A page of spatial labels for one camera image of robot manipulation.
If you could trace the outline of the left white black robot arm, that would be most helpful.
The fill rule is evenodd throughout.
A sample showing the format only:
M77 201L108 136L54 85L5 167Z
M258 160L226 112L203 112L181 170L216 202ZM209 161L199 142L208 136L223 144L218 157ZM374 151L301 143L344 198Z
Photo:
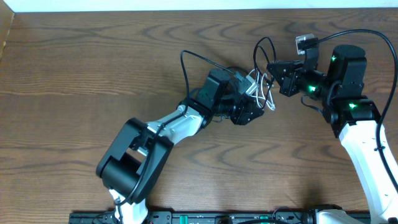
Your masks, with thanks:
M238 71L210 70L203 86L189 92L176 110L156 121L129 119L96 168L115 202L114 223L143 223L146 197L153 189L172 148L196 135L214 117L246 125L263 115L259 97L264 77Z

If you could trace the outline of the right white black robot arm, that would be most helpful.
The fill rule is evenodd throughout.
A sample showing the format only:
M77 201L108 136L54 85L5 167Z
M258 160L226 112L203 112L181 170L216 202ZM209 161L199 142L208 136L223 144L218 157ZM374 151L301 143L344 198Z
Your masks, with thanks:
M378 128L380 112L362 94L367 65L365 51L355 45L333 49L327 73L317 70L318 49L308 49L304 60L278 61L267 70L280 85L280 93L299 92L320 100L322 115L331 125L354 165L364 190L371 223L397 223L397 162L387 143L385 129Z

